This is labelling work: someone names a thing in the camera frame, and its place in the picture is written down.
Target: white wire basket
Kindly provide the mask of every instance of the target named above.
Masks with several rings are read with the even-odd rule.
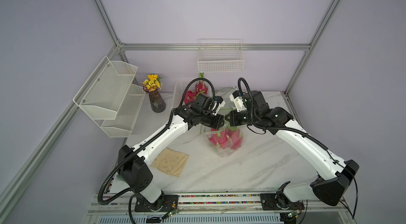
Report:
[[[137,120],[145,91],[134,85],[137,67],[107,57],[97,79],[86,94],[86,84],[74,97],[74,103],[83,110],[110,138],[128,137]]]
[[[178,80],[175,82],[175,89],[173,90],[171,109],[179,106],[180,100],[182,99],[183,92],[185,91],[186,87],[192,80],[193,79],[182,79],[182,80]],[[188,90],[195,92],[195,88],[198,83],[199,83],[199,81],[192,83],[192,85],[189,87]],[[211,91],[211,87],[209,84],[207,84],[207,86],[208,86],[207,95],[212,96],[213,92]]]
[[[199,39],[199,72],[241,72],[244,69],[242,39]]]
[[[132,64],[108,60],[97,80],[76,104],[91,119],[115,119],[136,72],[137,67]]]
[[[116,119],[104,120],[101,129],[110,137],[125,138],[131,135],[143,103],[145,91],[142,87],[131,84],[124,97],[123,104],[117,113]]]

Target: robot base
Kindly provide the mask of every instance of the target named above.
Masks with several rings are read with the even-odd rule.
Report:
[[[135,204],[135,209],[134,211],[137,213],[143,213],[143,212],[168,212],[170,209],[172,209],[172,204],[175,204],[176,206],[178,205],[178,198],[179,195],[165,195],[163,197],[162,201],[162,207],[157,210],[157,211],[152,211],[151,210],[151,203],[148,202],[144,197],[140,197],[137,199],[137,203]]]
[[[299,210],[304,209],[302,202],[291,202],[276,193],[262,193],[260,195],[262,209],[267,210]]]

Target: white plastic basket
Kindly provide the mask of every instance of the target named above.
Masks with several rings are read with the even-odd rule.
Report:
[[[192,81],[193,79],[182,79],[178,80],[175,82],[175,89],[173,90],[173,98],[172,98],[172,108],[176,108],[179,106],[180,100],[182,99],[183,92],[185,91],[186,87],[188,84]],[[196,85],[199,83],[199,81],[196,81],[192,83],[192,85],[189,87],[188,90],[190,91],[195,91]],[[211,96],[213,92],[211,91],[211,87],[209,84],[207,84],[208,90],[207,90],[207,95]]]
[[[242,39],[199,39],[197,67],[201,73],[243,71]]]

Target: black mounting plate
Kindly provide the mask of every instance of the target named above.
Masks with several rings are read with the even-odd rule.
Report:
[[[168,212],[170,209],[172,209],[172,204],[175,204],[176,206],[178,205],[178,198],[179,195],[165,195],[164,196],[164,204],[162,205],[162,208],[158,212]],[[137,213],[143,213],[143,212],[152,212],[149,204],[146,202],[147,200],[142,197],[140,200],[137,199],[137,203],[135,203],[135,209],[134,211]]]
[[[262,209],[264,211],[267,210],[281,210],[280,207],[277,206],[277,200],[275,199],[276,193],[261,193],[260,198],[261,198],[261,204],[262,204]],[[302,209],[305,208],[302,202],[297,202],[299,206],[301,206]],[[287,210],[297,210],[300,209],[299,206],[296,203],[290,204],[290,206],[287,208]]]

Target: dragon fruit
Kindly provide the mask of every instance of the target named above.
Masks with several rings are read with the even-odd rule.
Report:
[[[219,131],[218,133],[214,133],[210,136],[209,141],[216,147],[221,148],[221,149],[226,149],[229,140],[226,136],[225,131]]]
[[[242,143],[242,132],[238,127],[227,127],[225,130],[227,139],[230,141],[229,147],[233,150],[241,147]]]
[[[204,78],[203,74],[204,73],[200,73],[200,78]],[[207,87],[207,85],[204,84],[204,81],[201,80],[201,81],[199,81],[198,84],[196,84],[196,89],[195,90],[196,90],[196,93],[204,93],[204,94],[207,95],[208,89],[209,88]]]
[[[185,99],[183,99],[183,101],[185,102],[185,104],[188,104],[191,101],[196,100],[196,96],[197,96],[197,93],[188,91],[188,92],[186,92]]]

